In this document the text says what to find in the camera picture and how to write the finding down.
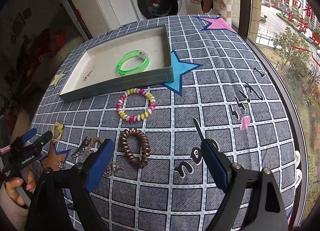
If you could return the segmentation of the person left hand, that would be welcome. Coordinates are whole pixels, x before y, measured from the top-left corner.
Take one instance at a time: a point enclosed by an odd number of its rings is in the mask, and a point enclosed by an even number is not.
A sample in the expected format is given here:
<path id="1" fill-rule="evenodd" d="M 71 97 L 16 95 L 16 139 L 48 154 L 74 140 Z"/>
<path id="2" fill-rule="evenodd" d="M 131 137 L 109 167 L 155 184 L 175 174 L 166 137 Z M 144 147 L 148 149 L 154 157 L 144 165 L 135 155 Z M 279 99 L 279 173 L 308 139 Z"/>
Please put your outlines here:
<path id="1" fill-rule="evenodd" d="M 24 180 L 19 177 L 13 177 L 5 184 L 5 190 L 9 197 L 19 206 L 24 207 L 25 201 L 17 191 L 17 187 L 20 187 L 23 184 Z M 34 192 L 36 188 L 36 182 L 32 171 L 32 165 L 29 165 L 29 173 L 27 178 L 26 189 L 30 192 Z"/>

